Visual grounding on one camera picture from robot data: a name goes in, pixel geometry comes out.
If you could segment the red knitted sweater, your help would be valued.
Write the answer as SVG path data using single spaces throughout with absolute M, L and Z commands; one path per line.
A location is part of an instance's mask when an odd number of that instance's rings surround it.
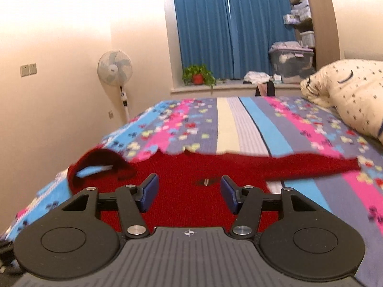
M 125 185 L 140 185 L 150 174 L 159 177 L 159 189 L 143 219 L 155 227 L 231 228 L 235 216 L 220 193 L 220 179 L 228 175 L 238 186 L 252 185 L 268 192 L 267 183 L 326 177 L 360 170 L 356 158 L 344 159 L 301 153 L 283 157 L 241 154 L 200 154 L 158 150 L 145 160 L 130 161 L 118 153 L 96 148 L 68 169 L 73 194 L 87 187 L 113 193 Z

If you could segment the dark clothes on sill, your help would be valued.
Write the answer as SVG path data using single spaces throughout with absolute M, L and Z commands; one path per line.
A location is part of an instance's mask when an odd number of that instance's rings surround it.
M 274 97 L 275 96 L 275 85 L 274 82 L 268 80 L 267 82 L 256 84 L 256 97 Z

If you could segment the white clothes pile on sill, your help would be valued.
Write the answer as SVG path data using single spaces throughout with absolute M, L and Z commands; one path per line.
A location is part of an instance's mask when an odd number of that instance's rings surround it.
M 249 71 L 243 77 L 244 84 L 253 84 L 268 82 L 270 80 L 270 75 L 264 72 Z

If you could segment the colourful striped bed blanket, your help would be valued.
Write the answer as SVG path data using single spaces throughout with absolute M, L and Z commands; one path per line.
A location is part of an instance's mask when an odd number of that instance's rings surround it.
M 366 252 L 354 277 L 308 282 L 288 277 L 260 257 L 250 240 L 222 227 L 155 227 L 128 240 L 117 257 L 90 275 L 65 281 L 21 269 L 14 242 L 21 231 L 74 195 L 68 169 L 37 199 L 1 241 L 2 286 L 381 286 L 382 149 L 340 118 L 299 97 L 230 97 L 168 100 L 149 108 L 93 149 L 127 161 L 161 150 L 200 154 L 283 157 L 311 153 L 356 158 L 360 170 L 326 177 L 269 182 L 266 194 L 294 188 L 353 227 Z

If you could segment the cream patterned pillow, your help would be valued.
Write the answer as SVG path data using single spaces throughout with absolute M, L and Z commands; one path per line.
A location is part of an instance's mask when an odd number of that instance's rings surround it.
M 314 104 L 334 108 L 357 132 L 382 141 L 381 61 L 335 61 L 302 80 L 301 93 Z

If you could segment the clear plastic storage bin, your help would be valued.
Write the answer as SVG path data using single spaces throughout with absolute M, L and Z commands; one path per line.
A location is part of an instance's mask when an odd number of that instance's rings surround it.
M 315 73 L 314 51 L 299 42 L 275 42 L 269 49 L 269 57 L 282 83 L 298 84 Z

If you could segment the white standing fan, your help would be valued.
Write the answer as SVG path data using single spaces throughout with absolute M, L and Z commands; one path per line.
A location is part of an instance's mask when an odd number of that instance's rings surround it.
M 131 79 L 132 73 L 132 61 L 122 50 L 106 52 L 99 59 L 97 65 L 97 75 L 100 81 L 108 86 L 114 86 L 119 89 L 119 95 L 127 121 L 130 121 L 130 113 L 125 84 Z

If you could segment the green plant in red pot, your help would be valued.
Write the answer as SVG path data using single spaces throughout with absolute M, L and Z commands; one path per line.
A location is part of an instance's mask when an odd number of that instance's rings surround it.
M 206 85 L 213 87 L 216 79 L 206 65 L 193 64 L 183 70 L 182 79 L 185 85 Z

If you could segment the wooden bookshelf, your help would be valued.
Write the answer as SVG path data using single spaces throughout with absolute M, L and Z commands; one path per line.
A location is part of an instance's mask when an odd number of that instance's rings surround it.
M 296 5 L 300 0 L 290 0 L 291 5 Z M 339 46 L 338 27 L 332 0 L 308 0 L 312 17 L 295 25 L 296 37 L 300 33 L 312 30 L 315 37 L 313 63 L 316 70 L 341 59 Z

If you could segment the blue window curtain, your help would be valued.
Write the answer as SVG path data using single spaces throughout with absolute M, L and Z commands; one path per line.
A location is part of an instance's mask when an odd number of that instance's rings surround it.
M 295 40 L 284 24 L 290 0 L 174 0 L 183 68 L 204 65 L 218 79 L 271 74 L 269 49 Z

